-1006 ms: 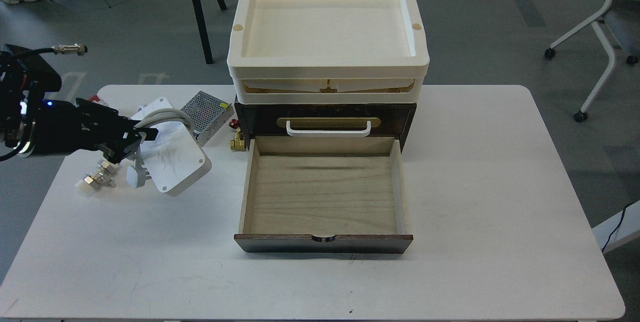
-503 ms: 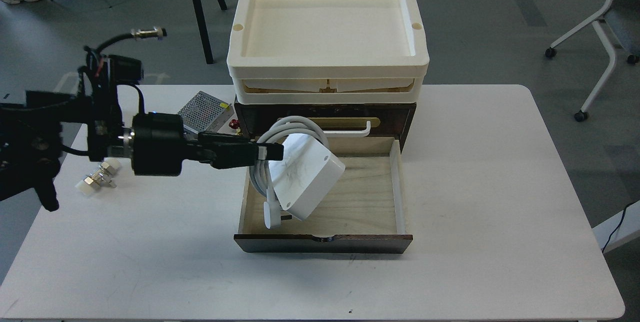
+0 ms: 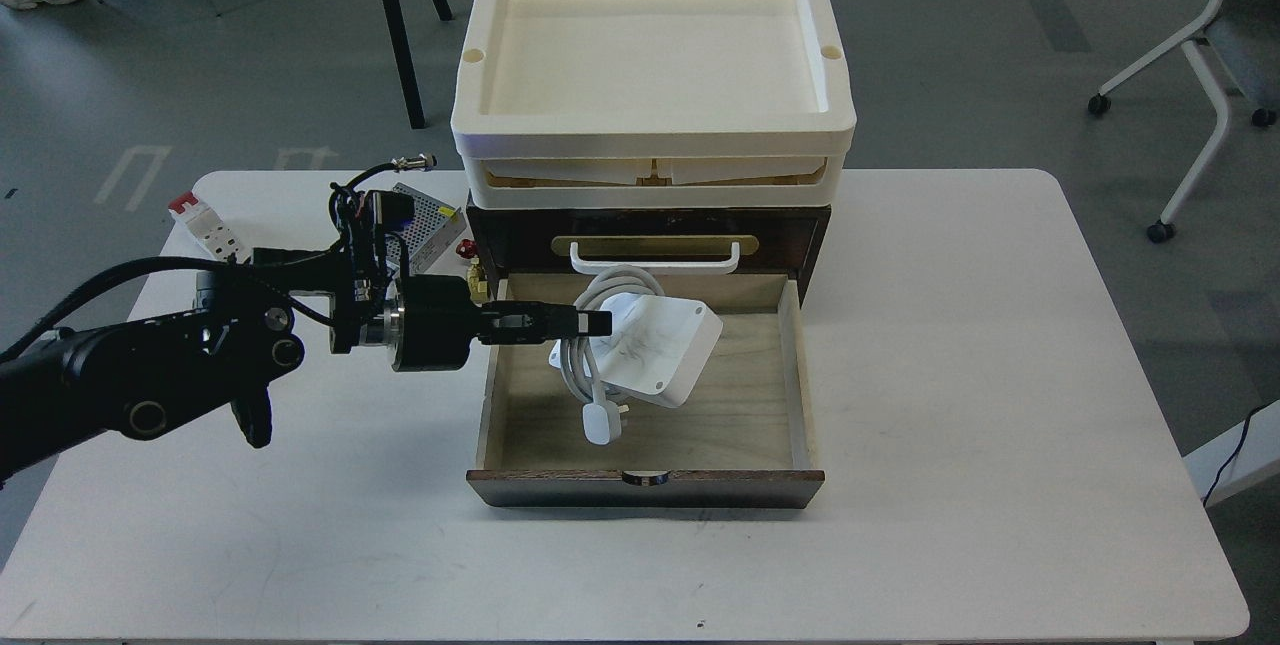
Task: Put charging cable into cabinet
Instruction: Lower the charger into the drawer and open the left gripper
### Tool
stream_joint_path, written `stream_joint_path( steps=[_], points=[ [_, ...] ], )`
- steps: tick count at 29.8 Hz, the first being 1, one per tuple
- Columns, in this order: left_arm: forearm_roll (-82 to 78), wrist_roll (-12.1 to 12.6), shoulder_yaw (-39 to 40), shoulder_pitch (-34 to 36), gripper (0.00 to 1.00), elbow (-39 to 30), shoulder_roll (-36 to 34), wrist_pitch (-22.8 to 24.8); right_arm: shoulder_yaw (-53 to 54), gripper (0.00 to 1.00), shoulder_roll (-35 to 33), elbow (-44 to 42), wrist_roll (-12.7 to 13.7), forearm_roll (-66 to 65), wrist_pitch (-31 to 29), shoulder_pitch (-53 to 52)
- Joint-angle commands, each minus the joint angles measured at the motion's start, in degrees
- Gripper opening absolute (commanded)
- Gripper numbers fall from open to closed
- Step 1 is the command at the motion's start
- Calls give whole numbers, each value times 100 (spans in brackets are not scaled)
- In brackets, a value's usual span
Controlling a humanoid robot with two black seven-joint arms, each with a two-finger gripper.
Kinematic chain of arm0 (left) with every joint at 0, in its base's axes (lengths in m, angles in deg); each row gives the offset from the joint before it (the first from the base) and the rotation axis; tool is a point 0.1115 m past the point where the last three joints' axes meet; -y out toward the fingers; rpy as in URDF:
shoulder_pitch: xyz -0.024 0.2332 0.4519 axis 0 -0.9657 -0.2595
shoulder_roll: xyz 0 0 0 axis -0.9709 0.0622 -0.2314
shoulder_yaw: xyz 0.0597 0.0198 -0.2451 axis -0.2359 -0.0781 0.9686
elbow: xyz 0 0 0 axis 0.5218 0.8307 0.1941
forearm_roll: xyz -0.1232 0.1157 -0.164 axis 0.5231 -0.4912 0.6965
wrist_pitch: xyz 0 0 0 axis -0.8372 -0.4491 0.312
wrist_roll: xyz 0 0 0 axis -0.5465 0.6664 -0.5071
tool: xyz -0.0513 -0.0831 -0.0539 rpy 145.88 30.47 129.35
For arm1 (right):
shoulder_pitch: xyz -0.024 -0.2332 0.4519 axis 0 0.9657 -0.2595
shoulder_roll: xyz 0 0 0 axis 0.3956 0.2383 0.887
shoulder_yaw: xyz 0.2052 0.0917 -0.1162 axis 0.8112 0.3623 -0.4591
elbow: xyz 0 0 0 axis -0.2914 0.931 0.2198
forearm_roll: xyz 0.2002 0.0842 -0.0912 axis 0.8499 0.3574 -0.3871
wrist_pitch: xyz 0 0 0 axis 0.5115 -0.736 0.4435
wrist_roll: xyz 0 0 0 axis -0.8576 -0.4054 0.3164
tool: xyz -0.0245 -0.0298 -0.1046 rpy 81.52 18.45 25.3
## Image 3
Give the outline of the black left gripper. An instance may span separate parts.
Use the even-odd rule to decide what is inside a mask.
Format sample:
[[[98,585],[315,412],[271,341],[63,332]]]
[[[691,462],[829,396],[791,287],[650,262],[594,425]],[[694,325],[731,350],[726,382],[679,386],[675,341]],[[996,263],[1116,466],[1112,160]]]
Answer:
[[[494,299],[484,306],[485,344],[540,344],[544,340],[608,337],[611,314],[539,299]],[[461,370],[477,337],[480,312],[462,276],[398,276],[381,314],[360,330],[361,346],[384,346],[397,372]]]

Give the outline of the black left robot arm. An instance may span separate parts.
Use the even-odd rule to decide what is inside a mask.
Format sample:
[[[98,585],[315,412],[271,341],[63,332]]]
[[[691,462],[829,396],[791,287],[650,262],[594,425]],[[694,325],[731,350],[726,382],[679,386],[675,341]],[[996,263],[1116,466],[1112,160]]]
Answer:
[[[284,250],[276,264],[138,259],[93,276],[3,354],[3,476],[91,436],[147,442],[229,404],[251,447],[273,435],[270,381],[296,371],[302,296],[321,296],[335,353],[387,346],[399,372],[458,370],[471,340],[540,344],[607,337],[611,314],[532,299],[471,299],[461,276],[389,275],[338,252]],[[84,331],[59,326],[72,308],[119,282],[201,270],[195,308]]]

